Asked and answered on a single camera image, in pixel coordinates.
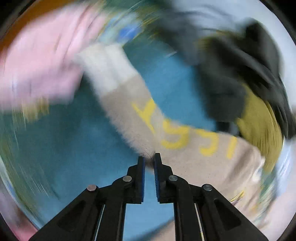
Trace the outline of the beige fuzzy graphic sweater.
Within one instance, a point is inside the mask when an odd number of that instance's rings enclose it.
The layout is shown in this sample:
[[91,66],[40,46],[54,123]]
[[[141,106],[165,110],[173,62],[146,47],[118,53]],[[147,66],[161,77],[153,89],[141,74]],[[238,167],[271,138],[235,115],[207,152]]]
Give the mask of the beige fuzzy graphic sweater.
[[230,134],[166,118],[118,44],[90,45],[75,60],[110,122],[130,147],[147,159],[160,153],[176,175],[196,186],[213,185],[254,225],[259,224],[264,159],[255,146]]

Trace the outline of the pink folded garment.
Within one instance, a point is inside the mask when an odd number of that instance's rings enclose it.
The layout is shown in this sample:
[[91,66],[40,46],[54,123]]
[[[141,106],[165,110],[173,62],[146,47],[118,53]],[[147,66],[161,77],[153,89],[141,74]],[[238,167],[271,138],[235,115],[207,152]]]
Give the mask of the pink folded garment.
[[83,75],[74,57],[105,22],[95,6],[70,4],[27,24],[1,52],[1,110],[71,100]]

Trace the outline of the teal floral blanket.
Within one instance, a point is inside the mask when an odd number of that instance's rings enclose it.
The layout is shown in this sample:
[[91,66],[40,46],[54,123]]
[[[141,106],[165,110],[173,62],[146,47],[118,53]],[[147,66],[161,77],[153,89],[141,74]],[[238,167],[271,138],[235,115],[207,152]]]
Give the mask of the teal floral blanket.
[[[21,1],[1,1],[1,23]],[[154,1],[107,1],[113,10],[130,9],[152,20]],[[197,89],[198,74],[167,40],[142,27],[125,50],[142,75],[156,104],[166,117],[195,128],[214,131]],[[1,116],[1,157],[16,200],[38,228],[60,212],[88,184],[103,187],[136,164],[138,154],[111,125],[85,76],[69,104],[52,105],[33,122],[16,114]],[[169,204],[157,203],[154,177],[145,173],[144,204],[129,205],[123,240],[149,240],[173,218]]]

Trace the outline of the light blue floral pillow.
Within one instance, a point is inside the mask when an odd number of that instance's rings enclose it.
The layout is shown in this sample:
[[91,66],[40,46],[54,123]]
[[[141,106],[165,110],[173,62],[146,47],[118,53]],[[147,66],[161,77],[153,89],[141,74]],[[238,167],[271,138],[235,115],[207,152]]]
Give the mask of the light blue floral pillow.
[[[276,41],[274,40],[273,36],[267,30],[266,25],[261,23],[259,21],[259,19],[255,18],[254,16],[252,16],[250,14],[251,8],[253,6],[255,6],[254,1],[172,1],[170,9],[174,9],[176,11],[196,11],[196,10],[200,9],[204,5],[208,5],[208,6],[212,7],[212,8],[219,9],[222,12],[230,15],[232,21],[238,26],[245,25],[245,24],[249,23],[250,21],[259,22],[260,24],[262,24],[262,26],[265,28],[265,30],[269,33],[269,35],[271,36],[271,38],[275,42],[275,45],[276,45],[276,47],[278,49],[278,45],[277,45]],[[281,80],[282,80],[282,76],[281,76],[281,56],[280,56],[280,77],[281,77]],[[206,104],[206,97],[205,97],[205,92],[204,92],[204,88],[203,88],[203,81],[201,80],[200,74],[199,74],[199,77],[198,77],[198,82],[199,82],[199,87],[203,91],[203,97],[204,97],[205,104]],[[218,121],[216,121],[216,122],[219,123],[221,125],[221,129],[223,131],[226,131],[226,132],[230,132],[232,130],[233,126],[236,126],[237,129],[238,129],[238,126],[236,125],[236,120],[234,120],[231,123],[223,123],[223,122],[218,122]]]

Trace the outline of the dark grey garment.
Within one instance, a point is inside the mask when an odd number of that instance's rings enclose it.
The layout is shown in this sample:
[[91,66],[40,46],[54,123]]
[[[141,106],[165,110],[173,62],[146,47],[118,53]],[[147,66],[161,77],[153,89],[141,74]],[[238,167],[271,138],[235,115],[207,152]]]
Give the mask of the dark grey garment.
[[238,26],[231,16],[208,5],[196,11],[162,9],[156,21],[162,36],[197,67],[208,115],[231,123],[246,107],[246,83],[271,105],[282,134],[295,136],[295,118],[280,77],[275,42],[257,21]]

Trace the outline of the wooden bed frame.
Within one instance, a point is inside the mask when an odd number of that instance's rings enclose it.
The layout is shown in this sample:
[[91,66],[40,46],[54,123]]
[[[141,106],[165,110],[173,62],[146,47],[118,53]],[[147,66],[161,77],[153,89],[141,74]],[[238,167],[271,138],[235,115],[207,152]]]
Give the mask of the wooden bed frame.
[[26,24],[39,16],[74,1],[22,1],[1,23],[1,51],[6,49]]

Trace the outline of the mustard yellow knit sweater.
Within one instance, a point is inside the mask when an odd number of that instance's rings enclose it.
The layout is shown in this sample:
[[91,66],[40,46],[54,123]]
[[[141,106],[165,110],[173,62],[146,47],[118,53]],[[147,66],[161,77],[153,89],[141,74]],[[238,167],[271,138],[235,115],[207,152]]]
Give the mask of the mustard yellow knit sweater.
[[265,173],[271,173],[280,157],[283,135],[271,105],[256,96],[247,84],[242,86],[246,92],[245,106],[236,125],[241,136],[257,147],[265,158]]

